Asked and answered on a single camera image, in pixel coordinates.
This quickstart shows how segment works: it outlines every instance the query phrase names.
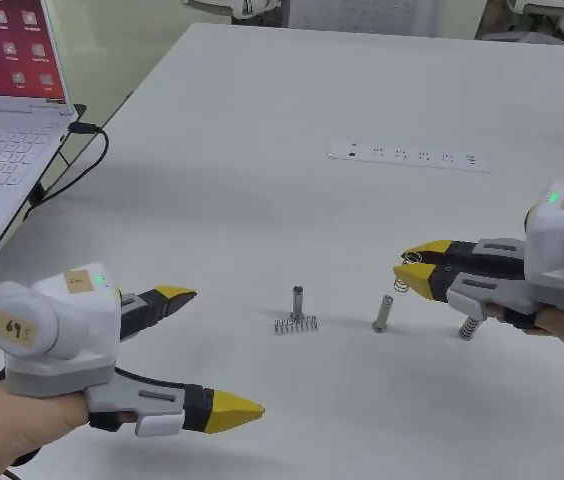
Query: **laptop keyboard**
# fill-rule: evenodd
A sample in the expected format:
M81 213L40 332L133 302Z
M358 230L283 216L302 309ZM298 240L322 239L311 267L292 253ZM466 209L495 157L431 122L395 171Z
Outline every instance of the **laptop keyboard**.
M0 130L0 187L18 185L39 153L52 141L58 124L43 128Z

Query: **metal pin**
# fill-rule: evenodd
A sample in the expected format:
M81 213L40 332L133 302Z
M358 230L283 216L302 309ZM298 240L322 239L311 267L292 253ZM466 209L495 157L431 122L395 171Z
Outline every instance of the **metal pin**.
M482 323L482 320L467 317L466 321L460 327L460 330L458 330L458 337L467 342L473 340L475 332L482 326Z
M373 322L373 331L375 333L384 333L387 331L389 323L389 314L391 313L391 308L393 307L393 297L391 295L385 295L382 298L382 304L380 305L380 311L378 312L378 317Z
M296 286L293 288L293 313L291 318L296 322L302 320L304 314L302 313L302 302L304 300L304 288Z

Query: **tabletop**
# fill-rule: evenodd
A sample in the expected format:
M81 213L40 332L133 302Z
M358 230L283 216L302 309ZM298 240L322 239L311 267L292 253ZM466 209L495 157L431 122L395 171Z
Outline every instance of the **tabletop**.
M464 319L394 293L391 270L430 240L523 238L564 179L564 47L195 25L107 130L103 164L2 250L0 282L100 261L126 292L195 288L119 365L266 413L216 436L83 429L25 480L564 478L564 347L497 322L461 341ZM479 152L492 172L328 158L343 139ZM319 330L276 335L294 285Z

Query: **white chair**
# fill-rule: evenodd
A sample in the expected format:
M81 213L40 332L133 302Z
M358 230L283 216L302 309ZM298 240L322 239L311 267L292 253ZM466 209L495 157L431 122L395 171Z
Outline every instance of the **white chair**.
M281 5L281 0L182 0L192 8L217 15L248 20Z
M482 40L564 44L564 0L506 0L506 4L513 13L532 18L529 31L489 34ZM538 32L545 19L554 26L552 35Z
M506 0L514 13L564 17L564 0Z

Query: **yellow fingertip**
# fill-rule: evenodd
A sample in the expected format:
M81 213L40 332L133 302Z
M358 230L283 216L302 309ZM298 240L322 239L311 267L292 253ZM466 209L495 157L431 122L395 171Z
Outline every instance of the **yellow fingertip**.
M409 253L445 253L452 243L452 240L435 240L419 247L410 248L404 252L404 255Z
M428 300L433 300L429 278L434 270L435 265L427 263L412 263L393 267L396 277L406 283L414 292Z
M204 433L219 433L262 418L264 407L229 392L215 390L213 410Z
M154 290L160 292L166 298L175 298L178 295L184 295L187 293L197 294L195 290L191 290L190 288L186 287L175 287L171 285L160 285L159 287L155 287Z

